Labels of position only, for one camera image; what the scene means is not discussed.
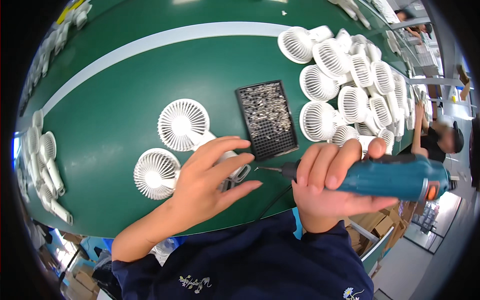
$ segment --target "fan grille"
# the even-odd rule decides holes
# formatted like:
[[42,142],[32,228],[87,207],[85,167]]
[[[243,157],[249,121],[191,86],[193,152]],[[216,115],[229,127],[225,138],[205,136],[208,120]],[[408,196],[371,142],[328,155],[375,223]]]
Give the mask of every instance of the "fan grille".
[[38,150],[40,152],[40,159],[45,164],[49,159],[55,159],[57,157],[57,142],[52,132],[48,131],[40,136]]
[[366,56],[363,54],[352,55],[352,64],[351,74],[356,84],[360,87],[371,86],[373,79]]
[[385,143],[387,144],[386,153],[391,155],[392,151],[393,151],[393,145],[395,143],[395,136],[394,136],[393,132],[391,132],[387,129],[382,129],[378,133],[378,137],[385,140]]
[[205,108],[195,100],[179,99],[165,107],[158,118],[158,134],[162,142],[175,151],[190,151],[196,144],[193,136],[201,136],[210,128]]
[[332,78],[348,73],[352,67],[350,55],[342,52],[334,38],[313,46],[313,58],[320,69]]
[[355,129],[358,131],[360,135],[374,135],[373,132],[368,128],[365,123],[355,123]]
[[325,102],[310,102],[300,112],[300,128],[303,135],[313,142],[332,138],[337,128],[334,108]]
[[27,139],[28,139],[28,152],[38,153],[38,139],[40,133],[37,127],[30,127],[27,131]]
[[278,36],[278,46],[282,53],[296,63],[312,60],[312,47],[316,42],[303,27],[292,27]]
[[165,182],[176,182],[180,162],[168,150],[154,148],[143,153],[133,170],[133,180],[146,197],[161,200],[172,195],[175,188]]
[[370,98],[370,107],[373,111],[373,116],[381,126],[386,127],[392,123],[392,115],[383,97]]
[[393,92],[395,84],[390,66],[384,61],[375,61],[372,63],[371,70],[378,92],[382,95]]
[[328,101],[338,94],[338,82],[325,75],[317,65],[303,68],[300,73],[300,87],[312,101]]
[[338,110],[349,123],[365,121],[368,97],[359,87],[345,86],[338,94]]
[[347,125],[339,126],[332,137],[332,143],[341,147],[349,139],[357,139],[358,136],[359,133],[355,130],[355,128]]

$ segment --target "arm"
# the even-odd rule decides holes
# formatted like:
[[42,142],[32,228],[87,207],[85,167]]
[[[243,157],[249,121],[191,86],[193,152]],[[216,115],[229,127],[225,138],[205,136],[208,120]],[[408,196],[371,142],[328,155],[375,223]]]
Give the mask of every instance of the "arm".
[[[423,114],[423,104],[418,102],[415,106],[415,116],[419,116]],[[420,145],[420,137],[421,137],[421,130],[422,130],[422,122],[423,118],[415,118],[415,129],[413,131],[413,142],[412,142],[412,150],[413,154],[421,154],[428,158],[428,151],[421,147]]]
[[218,185],[234,170],[253,161],[254,156],[242,153],[213,166],[226,151],[247,148],[249,141],[225,136],[198,148],[183,165],[173,196],[122,231],[113,241],[112,260],[133,262],[145,257],[159,242],[200,224],[235,201],[246,196],[262,183],[246,181],[226,192]]
[[[385,141],[377,138],[369,145],[369,155],[379,158],[385,149]],[[335,191],[348,169],[360,159],[361,145],[356,139],[348,140],[341,148],[322,143],[307,149],[297,169],[297,183],[292,181],[293,197],[307,232],[325,233],[337,225],[341,216],[375,212],[398,201]]]

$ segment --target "navy blue jacket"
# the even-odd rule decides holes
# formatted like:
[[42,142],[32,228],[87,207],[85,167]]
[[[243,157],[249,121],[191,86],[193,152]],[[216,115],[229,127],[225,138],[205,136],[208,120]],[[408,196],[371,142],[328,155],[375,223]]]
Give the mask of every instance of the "navy blue jacket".
[[125,300],[373,298],[343,221],[301,240],[295,229],[290,210],[189,236],[163,267],[149,254],[133,263],[114,261],[112,271]]

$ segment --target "worker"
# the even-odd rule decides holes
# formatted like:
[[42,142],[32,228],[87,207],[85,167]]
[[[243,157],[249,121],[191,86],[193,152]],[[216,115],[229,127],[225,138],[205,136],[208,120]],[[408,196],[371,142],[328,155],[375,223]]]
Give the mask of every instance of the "worker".
[[413,142],[401,154],[421,154],[429,159],[444,162],[446,153],[453,154],[462,150],[463,133],[456,121],[453,122],[452,128],[440,123],[430,127],[421,101],[415,106],[415,117]]
[[[397,10],[395,11],[395,14],[397,16],[397,18],[399,19],[400,22],[405,22],[405,21],[409,21],[409,20],[412,20],[412,19],[415,19],[415,14],[412,13],[411,10],[409,9],[401,9],[401,10]],[[410,27],[405,27],[405,30],[407,30],[411,35],[413,35],[414,37],[417,37],[420,39],[420,44],[422,44],[422,40],[421,40],[421,35],[419,33],[419,31],[424,31],[427,33],[428,32],[428,29],[427,29],[427,26],[425,25],[419,25],[419,29],[418,30],[413,30],[412,28]],[[432,26],[430,25],[430,32],[429,33],[429,36],[430,36],[430,33],[432,32]]]
[[[361,157],[361,145],[355,139],[341,148],[313,144],[302,156],[298,183],[291,183],[306,230],[301,240],[293,235],[295,219],[288,210],[191,235],[163,266],[148,254],[160,241],[213,218],[261,188],[260,181],[250,180],[226,192],[217,190],[254,156],[242,153],[213,164],[226,151],[249,146],[249,141],[232,136],[201,146],[183,165],[173,196],[115,238],[112,271],[124,299],[372,299],[372,280],[339,219],[378,211],[397,199],[335,191]],[[385,149],[385,142],[377,138],[368,153],[380,157]]]

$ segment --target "black cable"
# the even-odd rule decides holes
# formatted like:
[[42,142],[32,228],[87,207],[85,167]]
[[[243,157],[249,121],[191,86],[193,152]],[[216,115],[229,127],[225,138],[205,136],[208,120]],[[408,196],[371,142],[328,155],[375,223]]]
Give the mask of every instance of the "black cable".
[[287,186],[283,191],[280,192],[280,194],[278,194],[268,205],[267,207],[264,209],[264,211],[262,211],[262,213],[258,216],[258,218],[256,219],[256,221],[260,220],[261,218],[263,218],[263,216],[266,214],[266,212],[270,209],[270,207],[272,207],[272,205],[274,205],[283,195],[285,195],[288,191],[290,191],[292,189],[292,186],[289,185]]

